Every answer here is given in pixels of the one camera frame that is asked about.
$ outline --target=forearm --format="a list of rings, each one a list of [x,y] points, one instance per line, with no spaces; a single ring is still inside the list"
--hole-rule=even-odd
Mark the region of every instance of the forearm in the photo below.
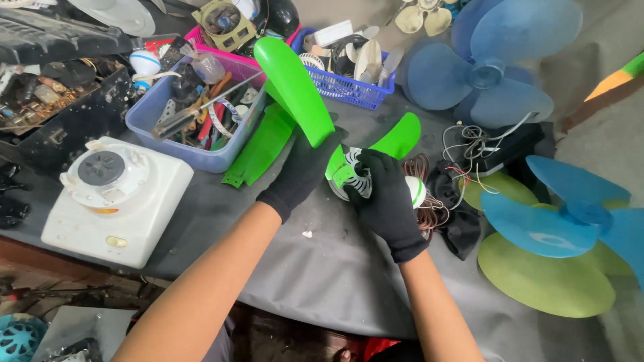
[[[280,225],[271,206],[253,204],[150,306],[112,361],[201,361]]]
[[[429,253],[400,265],[425,361],[484,362]]]

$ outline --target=gloved hand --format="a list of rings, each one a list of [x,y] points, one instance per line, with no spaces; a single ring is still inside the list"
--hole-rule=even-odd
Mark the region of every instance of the gloved hand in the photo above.
[[[352,186],[344,187],[358,219],[387,242],[396,263],[414,259],[430,243],[416,224],[409,187],[398,160],[372,149],[362,150],[357,159],[369,169],[373,185],[369,198],[360,196]]]
[[[336,130],[317,148],[313,148],[300,131],[277,178],[269,188],[257,196],[256,201],[261,201],[275,209],[284,224],[293,209],[306,200],[320,185],[331,154],[340,145],[342,137],[343,132]]]

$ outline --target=gray tablecloth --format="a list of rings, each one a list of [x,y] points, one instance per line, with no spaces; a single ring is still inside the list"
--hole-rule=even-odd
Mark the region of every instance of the gray tablecloth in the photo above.
[[[421,119],[422,136],[410,153],[427,153],[434,161],[442,151],[448,116],[410,106],[399,93],[375,111],[325,97],[337,125],[349,131],[345,143],[365,148],[385,135],[407,111]],[[136,142],[132,133],[124,139]],[[196,171],[170,224],[140,272],[173,280],[219,239],[279,172],[290,145],[251,187],[220,183],[222,175]],[[126,269],[45,245],[40,241],[46,217],[62,187],[24,170],[19,180],[35,186],[31,193],[11,191],[32,205],[24,225],[0,233],[45,249],[98,264]],[[306,238],[302,232],[312,232]],[[612,361],[595,318],[567,319],[537,312],[507,297],[478,270],[477,250],[462,262],[436,234],[428,249],[472,333],[489,361]],[[254,307],[330,329],[410,338],[415,335],[400,272],[386,245],[364,230],[349,204],[326,182],[280,227],[239,296]]]

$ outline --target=fan motor cover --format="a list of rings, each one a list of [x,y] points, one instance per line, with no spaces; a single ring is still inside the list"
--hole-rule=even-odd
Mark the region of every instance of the fan motor cover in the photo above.
[[[208,35],[204,41],[212,48],[231,52],[258,36],[252,23],[228,0],[213,0],[192,15]]]

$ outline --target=screwdriver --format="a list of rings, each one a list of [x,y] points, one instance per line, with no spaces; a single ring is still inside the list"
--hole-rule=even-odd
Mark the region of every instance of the screwdriver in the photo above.
[[[237,89],[241,88],[244,86],[244,84],[247,84],[248,82],[252,81],[253,79],[259,77],[261,74],[264,74],[264,71],[261,71],[257,74],[252,75],[248,79],[245,79],[243,82],[235,85],[231,89],[219,94],[217,97],[209,100],[208,102],[202,104],[201,106],[197,106],[197,103],[193,104],[192,106],[189,106],[188,108],[180,111],[176,115],[173,115],[172,117],[169,117],[165,121],[157,124],[153,129],[152,129],[152,137],[155,138],[157,141],[163,141],[170,137],[171,135],[174,135],[175,133],[179,132],[181,129],[186,127],[192,120],[199,116],[201,114],[201,110],[210,106],[212,103],[215,103],[217,100],[224,98],[228,94],[236,91]]]

